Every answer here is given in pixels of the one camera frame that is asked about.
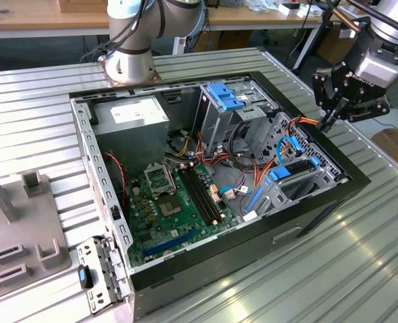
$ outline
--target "workbench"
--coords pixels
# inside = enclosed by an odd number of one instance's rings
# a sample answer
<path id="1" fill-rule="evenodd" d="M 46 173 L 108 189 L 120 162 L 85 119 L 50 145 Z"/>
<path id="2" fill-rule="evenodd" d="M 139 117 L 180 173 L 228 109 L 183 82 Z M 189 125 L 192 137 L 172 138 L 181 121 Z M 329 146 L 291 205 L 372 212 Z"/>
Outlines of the workbench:
<path id="1" fill-rule="evenodd" d="M 310 88 L 257 49 L 156 58 L 165 80 L 260 71 L 305 115 Z M 130 322 L 125 306 L 90 317 L 75 247 L 101 234 L 69 92 L 107 87 L 94 63 L 0 72 L 0 183 L 39 169 L 51 186 L 72 266 L 0 299 L 0 322 Z M 398 165 L 350 124 L 327 136 L 371 184 L 316 230 L 140 322 L 398 322 Z"/>
<path id="2" fill-rule="evenodd" d="M 0 38 L 29 38 L 52 36 L 85 36 L 109 34 L 108 15 L 102 13 L 61 13 L 56 0 L 0 0 L 0 9 L 11 12 L 1 14 Z M 256 13 L 247 7 L 208 8 L 211 31 L 220 30 L 277 30 L 299 29 L 304 19 L 286 16 L 279 11 Z M 321 17 L 309 17 L 304 27 L 312 29 L 304 50 L 296 61 L 297 69 L 313 43 Z M 176 37 L 172 54 L 184 53 L 185 38 Z"/>

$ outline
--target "wooden workbench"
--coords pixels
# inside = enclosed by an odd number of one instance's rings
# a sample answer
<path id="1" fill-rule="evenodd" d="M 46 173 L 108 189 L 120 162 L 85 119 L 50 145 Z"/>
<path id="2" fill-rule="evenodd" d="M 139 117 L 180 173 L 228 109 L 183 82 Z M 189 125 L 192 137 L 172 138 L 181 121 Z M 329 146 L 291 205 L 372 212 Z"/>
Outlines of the wooden workbench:
<path id="1" fill-rule="evenodd" d="M 20 37 L 20 33 L 15 32 L 18 30 L 40 30 L 41 36 L 66 36 L 56 30 L 69 30 L 73 36 L 95 34 L 108 28 L 107 13 L 61 13 L 56 0 L 0 0 L 1 8 L 11 12 L 1 15 L 0 38 Z M 247 7 L 209 8 L 209 20 L 213 30 L 254 30 L 259 29 L 257 26 L 263 29 L 299 28 L 303 23 L 297 16 L 287 17 L 278 11 L 256 13 Z M 306 27 L 315 28 L 320 22 L 321 18 L 308 18 Z M 32 35 L 29 32 L 22 34 L 23 37 Z"/>

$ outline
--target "metal bracket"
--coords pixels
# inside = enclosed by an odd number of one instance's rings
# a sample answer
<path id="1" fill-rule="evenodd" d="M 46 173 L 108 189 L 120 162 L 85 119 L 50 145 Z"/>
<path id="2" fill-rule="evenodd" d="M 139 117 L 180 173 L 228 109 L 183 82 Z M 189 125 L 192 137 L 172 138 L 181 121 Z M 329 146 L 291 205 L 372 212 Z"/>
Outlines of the metal bracket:
<path id="1" fill-rule="evenodd" d="M 37 259 L 42 263 L 44 269 L 50 269 L 63 261 L 63 251 L 59 248 L 57 239 L 53 239 L 54 250 L 43 251 L 40 244 L 36 245 Z"/>
<path id="2" fill-rule="evenodd" d="M 81 269 L 86 267 L 91 273 L 92 288 L 85 289 L 93 316 L 131 296 L 132 288 L 121 255 L 110 238 L 90 238 L 76 251 Z"/>

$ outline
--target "slotted aluminum surface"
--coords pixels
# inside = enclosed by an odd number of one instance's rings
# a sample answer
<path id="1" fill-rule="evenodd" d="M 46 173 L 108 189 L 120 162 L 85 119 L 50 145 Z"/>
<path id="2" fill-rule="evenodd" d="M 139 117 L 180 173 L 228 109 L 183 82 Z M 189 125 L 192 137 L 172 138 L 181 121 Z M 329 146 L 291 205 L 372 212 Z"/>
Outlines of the slotted aluminum surface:
<path id="1" fill-rule="evenodd" d="M 253 48 L 159 57 L 156 67 L 163 79 L 260 71 L 319 117 L 310 89 Z M 91 318 L 76 273 L 74 248 L 102 228 L 67 93 L 98 87 L 106 82 L 97 64 L 0 72 L 0 183 L 30 169 L 49 176 L 73 260 L 0 299 L 0 322 L 128 322 L 124 307 Z M 328 136 L 372 183 L 311 234 L 142 322 L 398 322 L 398 169 L 352 128 Z"/>

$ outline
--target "green motherboard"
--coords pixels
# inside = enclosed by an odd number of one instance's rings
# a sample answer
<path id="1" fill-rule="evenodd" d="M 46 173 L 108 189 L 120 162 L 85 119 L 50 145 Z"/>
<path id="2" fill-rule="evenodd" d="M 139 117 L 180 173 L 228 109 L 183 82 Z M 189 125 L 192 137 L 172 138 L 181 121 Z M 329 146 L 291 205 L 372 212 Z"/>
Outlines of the green motherboard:
<path id="1" fill-rule="evenodd" d="M 206 194 L 211 196 L 209 187 L 213 182 L 205 167 L 199 164 L 191 172 L 194 172 L 192 176 L 200 180 Z M 128 249 L 128 256 L 132 267 L 168 256 L 189 244 L 238 224 L 233 212 L 224 202 L 214 201 L 212 207 L 223 213 L 224 218 L 209 224 L 203 214 L 200 214 L 200 208 L 194 204 L 185 181 L 182 181 L 181 170 L 174 168 L 170 173 L 176 190 L 156 198 L 152 198 L 150 184 L 145 175 L 131 180 L 128 185 L 131 194 L 129 228 L 133 236 L 133 245 Z M 167 184 L 162 176 L 157 174 L 158 185 Z"/>

